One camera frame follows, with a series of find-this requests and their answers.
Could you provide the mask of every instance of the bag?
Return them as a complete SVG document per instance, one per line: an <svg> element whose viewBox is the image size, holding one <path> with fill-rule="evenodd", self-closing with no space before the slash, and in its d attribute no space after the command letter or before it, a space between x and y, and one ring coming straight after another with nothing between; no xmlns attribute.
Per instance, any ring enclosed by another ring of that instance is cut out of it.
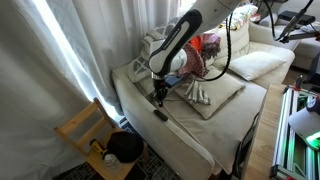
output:
<svg viewBox="0 0 320 180"><path fill-rule="evenodd" d="M120 162L129 163L141 156L143 140L130 132L115 132L111 135L107 149L108 154L114 154Z"/></svg>

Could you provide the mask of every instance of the sheer curtain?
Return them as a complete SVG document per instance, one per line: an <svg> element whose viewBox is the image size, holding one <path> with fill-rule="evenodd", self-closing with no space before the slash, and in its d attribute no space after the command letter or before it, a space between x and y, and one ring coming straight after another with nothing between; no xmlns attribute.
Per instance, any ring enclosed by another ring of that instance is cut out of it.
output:
<svg viewBox="0 0 320 180"><path fill-rule="evenodd" d="M50 179L82 163L53 128L92 97L121 113L110 71L137 57L144 33L177 7L177 0L1 2L0 179Z"/></svg>

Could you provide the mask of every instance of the green light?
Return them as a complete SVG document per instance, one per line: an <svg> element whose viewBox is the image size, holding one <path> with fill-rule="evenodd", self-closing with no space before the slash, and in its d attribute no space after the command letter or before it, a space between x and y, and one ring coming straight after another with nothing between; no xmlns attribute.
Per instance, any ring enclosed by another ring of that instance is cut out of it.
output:
<svg viewBox="0 0 320 180"><path fill-rule="evenodd" d="M320 138L320 132L314 133L313 135L307 137L307 143L315 148L315 149L319 149L320 148L320 140L318 139Z"/></svg>

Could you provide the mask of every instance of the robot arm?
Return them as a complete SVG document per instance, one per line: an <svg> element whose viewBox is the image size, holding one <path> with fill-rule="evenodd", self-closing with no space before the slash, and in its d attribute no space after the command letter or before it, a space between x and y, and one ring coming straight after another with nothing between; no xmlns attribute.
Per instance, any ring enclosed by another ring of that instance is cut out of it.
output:
<svg viewBox="0 0 320 180"><path fill-rule="evenodd" d="M164 43L150 55L155 98L162 107L167 94L164 76L171 71L173 58L193 37L218 26L241 0L198 0L180 19Z"/></svg>

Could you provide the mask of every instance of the couch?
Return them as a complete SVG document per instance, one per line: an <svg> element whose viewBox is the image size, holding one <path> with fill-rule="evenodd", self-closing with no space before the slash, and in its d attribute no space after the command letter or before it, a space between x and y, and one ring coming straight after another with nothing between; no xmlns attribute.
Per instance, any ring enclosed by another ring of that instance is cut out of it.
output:
<svg viewBox="0 0 320 180"><path fill-rule="evenodd" d="M221 51L211 65L217 69L224 67L227 56L225 29L220 29L218 34ZM231 32L231 39L232 61L263 51L281 57L285 62L252 81L228 71L227 74L243 83L244 88L228 98L208 120L201 119L201 115L175 92L168 95L164 108L159 108L128 77L130 64L112 72L126 118L182 179L208 179L222 170L231 173L237 145L259 112L266 88L270 82L281 83L294 60L294 53L288 49L297 44L274 42L269 28L246 22L239 30ZM151 78L143 81L148 82L147 89L152 90ZM169 120L161 121L154 115L155 109L160 109Z"/></svg>
<svg viewBox="0 0 320 180"><path fill-rule="evenodd" d="M299 12L302 8L306 6L308 1L301 1L301 0L290 0L286 3L280 4L280 6L274 10L273 19L274 19L274 27L278 31L282 31L288 21L282 20L278 18L278 14L288 10L293 12ZM320 21L320 0L314 0L311 6L308 8L306 14L314 16L316 21ZM266 18L262 19L259 22L259 25L265 27L271 27L271 20L270 17L267 16ZM305 33L300 29L295 30L292 34L295 33ZM293 49L296 55L294 62L292 63L293 66L299 67L305 70L309 70L311 66L311 62L313 58L320 52L320 43L315 41L315 38L306 38L302 39L299 45Z"/></svg>

